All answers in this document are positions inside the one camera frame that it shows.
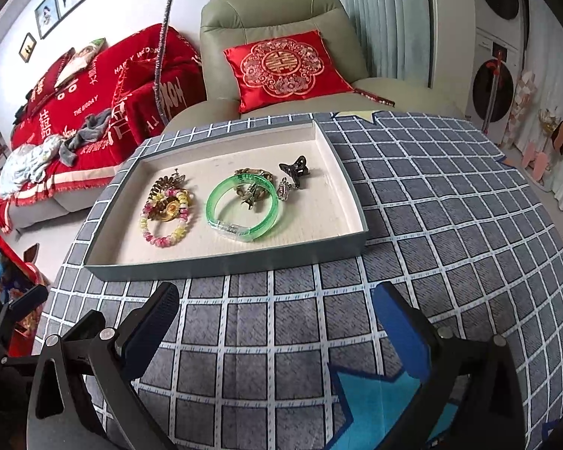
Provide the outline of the green translucent bangle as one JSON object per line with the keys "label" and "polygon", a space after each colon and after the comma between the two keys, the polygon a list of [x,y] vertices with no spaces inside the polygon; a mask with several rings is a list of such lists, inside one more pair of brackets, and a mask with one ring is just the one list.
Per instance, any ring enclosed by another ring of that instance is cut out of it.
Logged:
{"label": "green translucent bangle", "polygon": [[[248,228],[248,226],[236,225],[232,222],[223,222],[215,216],[216,207],[227,192],[235,189],[238,185],[247,185],[250,183],[257,183],[265,188],[268,192],[268,196],[270,197],[269,210],[261,222],[252,226],[252,228]],[[228,236],[232,240],[244,243],[253,242],[268,233],[275,225],[279,213],[280,199],[277,198],[276,189],[273,186],[273,183],[266,179],[265,176],[251,173],[234,174],[234,176],[230,176],[223,182],[220,182],[209,194],[205,206],[207,223],[216,232]]]}

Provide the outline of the black claw hair clip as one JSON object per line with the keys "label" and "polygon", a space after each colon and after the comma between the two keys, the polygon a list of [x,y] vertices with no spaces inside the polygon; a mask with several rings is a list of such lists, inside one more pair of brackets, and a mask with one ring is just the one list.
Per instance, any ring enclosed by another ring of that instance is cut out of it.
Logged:
{"label": "black claw hair clip", "polygon": [[297,189],[301,187],[301,179],[310,174],[306,156],[298,156],[294,163],[280,163],[278,167],[292,179]]}

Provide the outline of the silver rhinestone hair clip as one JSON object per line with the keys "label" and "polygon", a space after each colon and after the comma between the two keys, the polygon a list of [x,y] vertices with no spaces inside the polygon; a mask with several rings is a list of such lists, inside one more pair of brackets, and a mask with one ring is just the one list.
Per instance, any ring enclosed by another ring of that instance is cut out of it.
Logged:
{"label": "silver rhinestone hair clip", "polygon": [[257,202],[263,200],[268,195],[267,190],[257,183],[238,185],[235,191],[242,203],[246,204],[249,209],[252,209]]}

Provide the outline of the small silver brooch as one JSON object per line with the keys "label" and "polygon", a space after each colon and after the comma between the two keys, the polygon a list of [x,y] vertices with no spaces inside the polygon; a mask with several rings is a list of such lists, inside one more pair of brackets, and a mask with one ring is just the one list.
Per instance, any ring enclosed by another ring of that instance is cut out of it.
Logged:
{"label": "small silver brooch", "polygon": [[295,185],[287,178],[283,178],[276,188],[276,195],[280,201],[287,201],[290,193],[295,189]]}

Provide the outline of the grey-green jewelry tray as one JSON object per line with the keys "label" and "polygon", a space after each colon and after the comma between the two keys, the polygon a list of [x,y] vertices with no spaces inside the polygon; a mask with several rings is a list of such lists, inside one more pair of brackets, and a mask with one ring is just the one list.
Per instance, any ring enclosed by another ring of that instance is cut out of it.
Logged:
{"label": "grey-green jewelry tray", "polygon": [[[208,225],[209,193],[242,168],[264,169],[307,159],[308,176],[280,204],[272,228],[252,242]],[[140,213],[153,183],[179,172],[191,208],[187,235],[158,248],[140,231]],[[99,218],[82,264],[102,281],[208,278],[288,268],[359,255],[368,226],[356,190],[333,144],[313,119],[265,124],[223,124],[186,132],[144,149],[132,159]]]}

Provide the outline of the blue paper star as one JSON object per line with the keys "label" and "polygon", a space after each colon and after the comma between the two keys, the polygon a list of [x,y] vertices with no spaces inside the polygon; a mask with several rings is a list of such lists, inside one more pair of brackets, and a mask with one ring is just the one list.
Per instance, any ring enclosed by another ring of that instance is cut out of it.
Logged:
{"label": "blue paper star", "polygon": [[375,449],[421,386],[404,369],[386,377],[330,366],[329,374],[345,422],[325,449]]}

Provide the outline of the grey checked tablecloth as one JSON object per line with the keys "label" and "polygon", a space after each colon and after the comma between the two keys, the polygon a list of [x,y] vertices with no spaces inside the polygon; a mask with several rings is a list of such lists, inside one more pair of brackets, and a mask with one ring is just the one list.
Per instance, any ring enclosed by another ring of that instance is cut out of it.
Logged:
{"label": "grey checked tablecloth", "polygon": [[526,178],[463,120],[318,114],[364,210],[355,258],[180,277],[180,309],[136,390],[181,449],[321,449],[357,388],[400,371],[372,293],[390,281],[436,326],[506,339],[525,442],[563,416],[563,240]]}

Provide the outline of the white clothes pile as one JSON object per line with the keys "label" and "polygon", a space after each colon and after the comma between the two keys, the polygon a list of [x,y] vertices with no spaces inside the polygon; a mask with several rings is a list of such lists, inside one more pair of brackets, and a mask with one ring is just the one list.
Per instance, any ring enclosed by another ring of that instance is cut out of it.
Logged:
{"label": "white clothes pile", "polygon": [[47,136],[40,145],[23,144],[14,149],[0,173],[0,197],[8,199],[27,183],[42,182],[64,141],[62,135],[54,134]]}

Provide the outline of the pink decorative ornament stand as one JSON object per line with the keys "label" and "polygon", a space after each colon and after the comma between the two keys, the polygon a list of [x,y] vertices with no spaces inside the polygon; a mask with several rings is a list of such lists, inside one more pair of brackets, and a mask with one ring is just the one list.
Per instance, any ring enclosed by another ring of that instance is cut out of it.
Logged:
{"label": "pink decorative ornament stand", "polygon": [[526,146],[522,168],[540,190],[549,192],[554,168],[563,159],[563,119],[548,109],[540,110],[538,119],[542,136]]}

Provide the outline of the grey garment on sofa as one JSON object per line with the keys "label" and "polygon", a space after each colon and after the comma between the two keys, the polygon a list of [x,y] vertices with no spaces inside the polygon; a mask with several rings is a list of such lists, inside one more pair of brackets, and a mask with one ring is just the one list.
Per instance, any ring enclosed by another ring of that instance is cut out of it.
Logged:
{"label": "grey garment on sofa", "polygon": [[88,115],[82,126],[61,143],[59,148],[60,163],[66,167],[74,166],[79,149],[102,139],[107,130],[110,114],[111,108],[107,108],[97,115]]}

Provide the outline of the sofa with red blanket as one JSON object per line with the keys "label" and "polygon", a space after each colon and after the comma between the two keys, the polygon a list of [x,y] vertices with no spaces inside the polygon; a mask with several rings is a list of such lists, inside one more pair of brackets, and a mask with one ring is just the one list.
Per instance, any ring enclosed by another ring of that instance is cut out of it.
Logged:
{"label": "sofa with red blanket", "polygon": [[11,133],[12,149],[40,145],[50,135],[72,137],[88,117],[102,112],[108,114],[107,128],[78,150],[73,166],[53,159],[42,182],[28,181],[8,197],[0,195],[3,232],[92,207],[136,148],[163,132],[162,115],[174,118],[205,101],[199,52],[174,28],[167,31],[161,83],[153,84],[160,29],[153,24],[99,51],[63,81],[61,74],[74,61],[68,51],[39,79]]}

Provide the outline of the lower white washing machine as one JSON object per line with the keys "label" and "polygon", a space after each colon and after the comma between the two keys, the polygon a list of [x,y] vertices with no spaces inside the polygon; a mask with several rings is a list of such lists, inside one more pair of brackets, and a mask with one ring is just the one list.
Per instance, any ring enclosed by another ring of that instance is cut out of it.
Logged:
{"label": "lower white washing machine", "polygon": [[477,30],[465,116],[497,145],[506,133],[520,74],[520,52],[487,31]]}

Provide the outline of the white washing machine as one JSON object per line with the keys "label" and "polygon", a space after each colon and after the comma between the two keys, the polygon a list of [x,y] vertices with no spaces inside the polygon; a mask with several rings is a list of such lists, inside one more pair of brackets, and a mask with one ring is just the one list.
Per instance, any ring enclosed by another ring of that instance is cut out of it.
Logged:
{"label": "white washing machine", "polygon": [[497,145],[506,133],[520,74],[520,52],[487,31],[477,30],[465,116]]}
{"label": "white washing machine", "polygon": [[520,49],[524,28],[521,0],[475,0],[475,9],[478,30]]}

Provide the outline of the white sheer curtain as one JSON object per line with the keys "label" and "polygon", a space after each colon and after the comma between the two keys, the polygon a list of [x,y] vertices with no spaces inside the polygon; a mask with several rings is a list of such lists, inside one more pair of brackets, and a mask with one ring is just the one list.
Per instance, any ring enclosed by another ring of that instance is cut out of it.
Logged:
{"label": "white sheer curtain", "polygon": [[[563,119],[563,27],[544,0],[529,0],[530,30],[525,69],[535,74],[536,93],[516,135],[516,146],[542,142],[538,113],[551,110]],[[563,212],[563,158],[553,166],[551,191]]]}

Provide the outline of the red embroidered cushion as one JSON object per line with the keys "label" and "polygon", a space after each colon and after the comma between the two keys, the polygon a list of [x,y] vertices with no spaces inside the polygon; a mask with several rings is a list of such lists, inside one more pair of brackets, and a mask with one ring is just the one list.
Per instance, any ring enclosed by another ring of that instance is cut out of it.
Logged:
{"label": "red embroidered cushion", "polygon": [[355,89],[337,71],[318,30],[223,51],[237,81],[239,112]]}

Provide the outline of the upper white washing machine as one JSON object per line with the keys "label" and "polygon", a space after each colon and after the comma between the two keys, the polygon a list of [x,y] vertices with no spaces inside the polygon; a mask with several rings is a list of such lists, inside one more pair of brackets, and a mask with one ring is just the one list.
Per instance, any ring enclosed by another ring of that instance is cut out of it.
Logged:
{"label": "upper white washing machine", "polygon": [[521,0],[475,0],[475,9],[478,30],[520,49],[524,28]]}

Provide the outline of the teal curtain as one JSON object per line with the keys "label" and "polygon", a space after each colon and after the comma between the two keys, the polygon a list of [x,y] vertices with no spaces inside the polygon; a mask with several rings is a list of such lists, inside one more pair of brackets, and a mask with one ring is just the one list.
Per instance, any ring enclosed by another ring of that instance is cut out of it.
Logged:
{"label": "teal curtain", "polygon": [[346,9],[371,76],[429,85],[429,0],[346,0]]}

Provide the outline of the flexible gooseneck phone stand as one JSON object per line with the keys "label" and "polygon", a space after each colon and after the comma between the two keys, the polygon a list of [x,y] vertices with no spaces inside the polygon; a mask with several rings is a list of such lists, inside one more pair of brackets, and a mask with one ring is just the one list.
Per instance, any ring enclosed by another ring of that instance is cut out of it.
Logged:
{"label": "flexible gooseneck phone stand", "polygon": [[163,22],[160,26],[160,39],[158,40],[158,48],[155,60],[154,68],[154,80],[153,80],[153,93],[154,100],[160,119],[163,121],[163,125],[167,126],[169,124],[169,118],[167,117],[167,112],[164,110],[164,100],[160,95],[160,85],[161,85],[161,75],[163,74],[163,59],[166,54],[167,47],[167,32],[169,31],[170,22],[170,9],[172,8],[173,0],[167,0],[166,8],[164,9]]}

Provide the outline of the small black picture frame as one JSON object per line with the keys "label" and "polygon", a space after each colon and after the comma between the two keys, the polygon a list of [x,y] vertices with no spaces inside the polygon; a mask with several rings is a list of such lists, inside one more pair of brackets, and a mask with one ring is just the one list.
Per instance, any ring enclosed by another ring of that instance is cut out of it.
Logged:
{"label": "small black picture frame", "polygon": [[25,63],[29,62],[34,52],[35,46],[36,46],[35,37],[33,37],[32,34],[27,33],[19,49],[19,56]]}

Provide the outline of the double black picture frame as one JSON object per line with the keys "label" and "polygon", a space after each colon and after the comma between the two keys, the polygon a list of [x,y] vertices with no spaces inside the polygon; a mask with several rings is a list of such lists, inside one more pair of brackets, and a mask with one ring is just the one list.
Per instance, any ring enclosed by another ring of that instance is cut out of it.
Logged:
{"label": "double black picture frame", "polygon": [[85,0],[42,0],[35,8],[34,16],[38,35],[43,40]]}

